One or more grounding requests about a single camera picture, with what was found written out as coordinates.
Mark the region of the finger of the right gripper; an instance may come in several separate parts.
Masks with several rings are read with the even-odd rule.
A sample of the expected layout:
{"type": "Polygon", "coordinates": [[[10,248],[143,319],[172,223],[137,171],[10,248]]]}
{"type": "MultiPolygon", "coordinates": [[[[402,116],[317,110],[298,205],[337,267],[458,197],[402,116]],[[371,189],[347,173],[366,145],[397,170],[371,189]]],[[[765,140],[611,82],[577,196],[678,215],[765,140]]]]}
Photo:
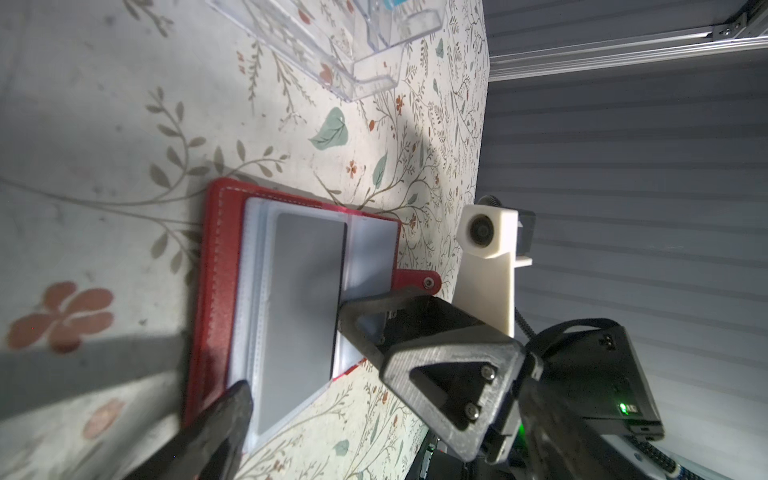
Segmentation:
{"type": "Polygon", "coordinates": [[[384,353],[379,346],[383,342],[389,314],[405,309],[419,297],[430,297],[430,294],[409,286],[345,301],[338,310],[338,331],[374,368],[380,369],[384,361],[384,353]]]}

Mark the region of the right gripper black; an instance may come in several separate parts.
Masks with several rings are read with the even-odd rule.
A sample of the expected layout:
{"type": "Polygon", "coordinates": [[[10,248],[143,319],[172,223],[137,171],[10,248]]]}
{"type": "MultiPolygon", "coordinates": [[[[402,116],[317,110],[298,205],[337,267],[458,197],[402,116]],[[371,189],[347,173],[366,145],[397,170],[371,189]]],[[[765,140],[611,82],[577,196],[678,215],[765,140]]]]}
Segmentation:
{"type": "Polygon", "coordinates": [[[639,479],[608,442],[664,427],[626,329],[606,318],[512,339],[442,299],[391,312],[381,381],[465,462],[520,460],[538,479],[639,479]]]}

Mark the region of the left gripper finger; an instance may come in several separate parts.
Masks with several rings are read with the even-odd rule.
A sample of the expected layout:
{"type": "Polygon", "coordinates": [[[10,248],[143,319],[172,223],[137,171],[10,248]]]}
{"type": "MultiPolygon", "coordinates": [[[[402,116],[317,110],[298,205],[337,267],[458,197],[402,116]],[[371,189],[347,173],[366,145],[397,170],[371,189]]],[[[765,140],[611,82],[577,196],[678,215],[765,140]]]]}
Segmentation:
{"type": "Polygon", "coordinates": [[[232,479],[253,413],[250,385],[240,380],[144,463],[129,479],[232,479]]]}

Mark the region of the red leather card holder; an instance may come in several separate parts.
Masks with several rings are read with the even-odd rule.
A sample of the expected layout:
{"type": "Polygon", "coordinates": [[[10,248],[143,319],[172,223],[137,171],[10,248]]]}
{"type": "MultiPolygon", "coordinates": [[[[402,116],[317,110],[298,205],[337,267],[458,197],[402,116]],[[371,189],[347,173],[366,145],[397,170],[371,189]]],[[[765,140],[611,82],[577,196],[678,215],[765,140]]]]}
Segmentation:
{"type": "Polygon", "coordinates": [[[232,179],[210,185],[203,226],[201,276],[195,334],[184,408],[186,422],[240,380],[249,383],[253,413],[243,452],[265,446],[330,384],[354,370],[361,353],[338,331],[331,378],[270,432],[257,432],[264,338],[276,217],[280,213],[325,218],[345,224],[338,307],[347,300],[413,286],[440,291],[440,276],[397,265],[401,225],[372,213],[259,187],[232,179]]]}

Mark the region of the clear acrylic card organizer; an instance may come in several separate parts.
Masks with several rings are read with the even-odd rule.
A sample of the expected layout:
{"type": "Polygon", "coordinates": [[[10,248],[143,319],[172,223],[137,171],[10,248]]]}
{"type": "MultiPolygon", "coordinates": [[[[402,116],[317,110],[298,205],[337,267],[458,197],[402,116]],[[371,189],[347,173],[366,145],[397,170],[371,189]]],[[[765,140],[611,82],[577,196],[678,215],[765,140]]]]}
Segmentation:
{"type": "Polygon", "coordinates": [[[406,46],[442,28],[445,1],[211,1],[345,101],[391,90],[406,46]]]}

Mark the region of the dark grey credit card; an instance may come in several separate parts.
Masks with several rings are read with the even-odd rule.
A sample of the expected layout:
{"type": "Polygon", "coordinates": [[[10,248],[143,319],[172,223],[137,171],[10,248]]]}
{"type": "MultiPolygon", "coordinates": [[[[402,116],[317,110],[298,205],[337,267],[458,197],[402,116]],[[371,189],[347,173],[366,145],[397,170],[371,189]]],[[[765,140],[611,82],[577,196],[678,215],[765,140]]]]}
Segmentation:
{"type": "Polygon", "coordinates": [[[264,435],[331,378],[345,224],[276,217],[257,432],[264,435]]]}

